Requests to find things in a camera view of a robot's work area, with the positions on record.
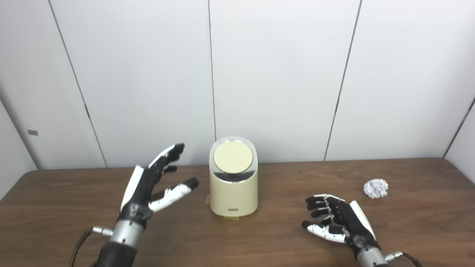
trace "round lid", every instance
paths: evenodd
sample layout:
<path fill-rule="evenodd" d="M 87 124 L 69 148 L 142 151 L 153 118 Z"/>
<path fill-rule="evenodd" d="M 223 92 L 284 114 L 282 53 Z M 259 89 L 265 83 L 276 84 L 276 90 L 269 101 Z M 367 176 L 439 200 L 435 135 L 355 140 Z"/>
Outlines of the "round lid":
<path fill-rule="evenodd" d="M 251 166 L 253 159 L 251 148 L 240 141 L 227 141 L 214 151 L 216 166 L 226 173 L 240 173 Z"/>

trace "white paper ball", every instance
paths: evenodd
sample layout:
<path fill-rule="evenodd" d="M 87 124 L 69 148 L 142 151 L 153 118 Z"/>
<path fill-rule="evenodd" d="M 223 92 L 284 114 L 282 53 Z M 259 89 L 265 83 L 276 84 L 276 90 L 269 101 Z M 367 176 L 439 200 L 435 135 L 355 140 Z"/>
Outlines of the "white paper ball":
<path fill-rule="evenodd" d="M 364 184 L 364 192 L 372 199 L 382 198 L 388 194 L 389 185 L 383 179 L 373 179 Z"/>

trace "robotic arm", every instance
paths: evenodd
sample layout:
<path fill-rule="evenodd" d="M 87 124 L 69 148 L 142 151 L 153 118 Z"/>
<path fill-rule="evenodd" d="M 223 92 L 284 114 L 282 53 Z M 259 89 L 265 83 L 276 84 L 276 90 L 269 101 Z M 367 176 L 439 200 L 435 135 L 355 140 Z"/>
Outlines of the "robotic arm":
<path fill-rule="evenodd" d="M 135 167 L 122 199 L 121 211 L 113 230 L 94 227 L 81 237 L 71 258 L 70 267 L 74 264 L 75 255 L 90 232 L 98 232 L 110 236 L 99 253 L 94 267 L 131 267 L 137 253 L 139 239 L 147 227 L 147 220 L 152 215 L 170 206 L 198 186 L 198 180 L 191 178 L 172 188 L 152 194 L 154 186 L 162 175 L 177 170 L 169 165 L 177 161 L 183 152 L 184 144 L 175 144 L 161 152 L 150 163 L 148 168 Z"/>
<path fill-rule="evenodd" d="M 417 260 L 403 252 L 384 256 L 368 219 L 356 201 L 348 204 L 333 195 L 321 194 L 311 196 L 305 202 L 307 209 L 312 211 L 312 218 L 322 215 L 325 218 L 316 224 L 304 220 L 302 227 L 326 240 L 346 243 L 361 267 L 390 267 L 388 261 L 400 256 L 406 256 L 416 266 L 422 267 Z"/>

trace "cylindrical container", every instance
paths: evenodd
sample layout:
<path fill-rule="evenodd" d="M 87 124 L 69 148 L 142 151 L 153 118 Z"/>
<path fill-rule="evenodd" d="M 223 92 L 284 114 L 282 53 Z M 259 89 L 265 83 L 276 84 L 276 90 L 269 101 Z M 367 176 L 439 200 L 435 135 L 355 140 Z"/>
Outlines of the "cylindrical container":
<path fill-rule="evenodd" d="M 256 211 L 257 153 L 246 138 L 217 140 L 209 153 L 211 210 L 224 217 L 241 217 Z"/>

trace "wooden table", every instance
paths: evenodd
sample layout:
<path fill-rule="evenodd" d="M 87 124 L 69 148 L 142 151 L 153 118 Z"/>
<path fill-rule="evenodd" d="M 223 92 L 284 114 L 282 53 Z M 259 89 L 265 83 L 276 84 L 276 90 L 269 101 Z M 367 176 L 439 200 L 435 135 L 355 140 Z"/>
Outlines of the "wooden table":
<path fill-rule="evenodd" d="M 0 266 L 67 266 L 83 231 L 113 227 L 132 168 L 34 171 L 0 201 Z M 259 166 L 259 208 L 240 220 L 213 214 L 205 204 L 207 166 L 182 166 L 162 189 L 191 176 L 200 186 L 157 213 L 139 244 L 134 267 L 350 267 L 346 245 L 304 230 L 304 199 L 329 193 L 357 200 L 383 253 L 398 250 L 424 267 L 475 266 L 475 185 L 442 159 L 274 163 Z M 389 195 L 362 191 L 374 178 Z M 106 241 L 92 235 L 76 266 L 89 266 Z M 411 266 L 400 258 L 394 266 Z"/>

